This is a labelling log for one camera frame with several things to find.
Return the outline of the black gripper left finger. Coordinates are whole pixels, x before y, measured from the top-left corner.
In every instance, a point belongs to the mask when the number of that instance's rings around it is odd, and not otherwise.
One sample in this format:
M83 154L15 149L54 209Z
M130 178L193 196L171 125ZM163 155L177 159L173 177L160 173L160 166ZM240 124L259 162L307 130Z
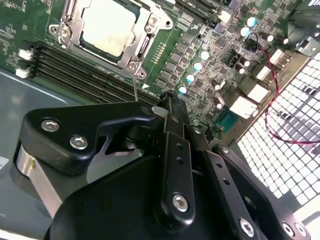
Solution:
M171 227L186 227L195 218L186 103L165 93L155 107L140 101L102 103L29 111L22 120L14 157L49 215L88 185L87 172L99 153L99 138L109 147L145 150L160 162L154 211Z

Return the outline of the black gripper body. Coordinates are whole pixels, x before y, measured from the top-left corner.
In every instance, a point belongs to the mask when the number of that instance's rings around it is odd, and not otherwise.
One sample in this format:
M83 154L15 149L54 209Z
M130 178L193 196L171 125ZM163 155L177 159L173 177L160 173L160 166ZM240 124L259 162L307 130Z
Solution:
M51 240L227 240L222 212L189 155L142 157L72 193Z

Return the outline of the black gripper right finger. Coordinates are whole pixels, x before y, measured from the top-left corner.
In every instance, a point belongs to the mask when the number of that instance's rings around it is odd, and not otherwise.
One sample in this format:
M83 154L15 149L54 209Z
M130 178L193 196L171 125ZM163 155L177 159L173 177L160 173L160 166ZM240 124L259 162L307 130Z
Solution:
M303 223L253 174L226 145L213 148L203 132L191 125L185 102L173 98L174 113L187 131L197 163L222 213L228 240L309 240Z

